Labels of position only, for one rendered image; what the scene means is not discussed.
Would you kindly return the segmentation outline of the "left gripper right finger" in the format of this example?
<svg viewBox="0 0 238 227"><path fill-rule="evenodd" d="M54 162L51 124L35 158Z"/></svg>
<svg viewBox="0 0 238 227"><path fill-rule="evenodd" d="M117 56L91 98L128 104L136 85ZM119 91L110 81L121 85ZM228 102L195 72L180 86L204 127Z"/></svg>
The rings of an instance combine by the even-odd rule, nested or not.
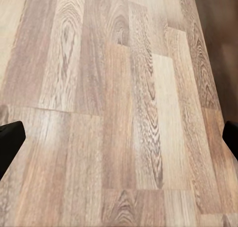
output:
<svg viewBox="0 0 238 227"><path fill-rule="evenodd" d="M228 120L225 123L222 138L238 160L238 123Z"/></svg>

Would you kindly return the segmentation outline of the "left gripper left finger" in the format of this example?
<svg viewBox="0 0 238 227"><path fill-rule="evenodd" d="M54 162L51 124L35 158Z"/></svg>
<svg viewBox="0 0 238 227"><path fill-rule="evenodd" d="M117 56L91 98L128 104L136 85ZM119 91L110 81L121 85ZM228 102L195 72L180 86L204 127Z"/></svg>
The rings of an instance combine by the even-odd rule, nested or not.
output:
<svg viewBox="0 0 238 227"><path fill-rule="evenodd" d="M0 126L0 180L26 139L22 121Z"/></svg>

